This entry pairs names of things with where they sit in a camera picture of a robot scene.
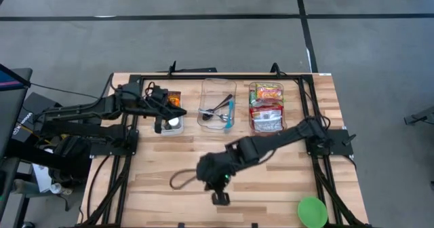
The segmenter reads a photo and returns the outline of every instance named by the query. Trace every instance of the gray floor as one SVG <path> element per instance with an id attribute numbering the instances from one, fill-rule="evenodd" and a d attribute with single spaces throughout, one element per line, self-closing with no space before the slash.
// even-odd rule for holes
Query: gray floor
<path id="1" fill-rule="evenodd" d="M 308 14 L 434 13 L 434 0 L 304 0 Z M 0 16 L 297 13 L 296 0 L 5 0 Z M 403 116 L 434 105 L 434 19 L 310 20 L 319 72 L 332 73 L 371 224 L 432 227 L 432 126 Z M 216 67 L 307 72 L 299 20 L 1 22 L 0 62 L 32 67 L 33 81 L 98 95 L 113 71 Z M 86 98 L 32 89 L 64 105 Z M 27 220 L 73 225 L 81 203 L 32 199 Z M 9 227 L 10 214 L 0 227 Z"/>

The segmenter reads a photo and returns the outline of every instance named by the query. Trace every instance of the computer screen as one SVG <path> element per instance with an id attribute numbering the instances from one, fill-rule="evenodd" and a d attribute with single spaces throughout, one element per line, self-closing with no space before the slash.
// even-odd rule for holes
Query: computer screen
<path id="1" fill-rule="evenodd" d="M 21 89 L 30 82 L 0 64 L 0 91 Z"/>

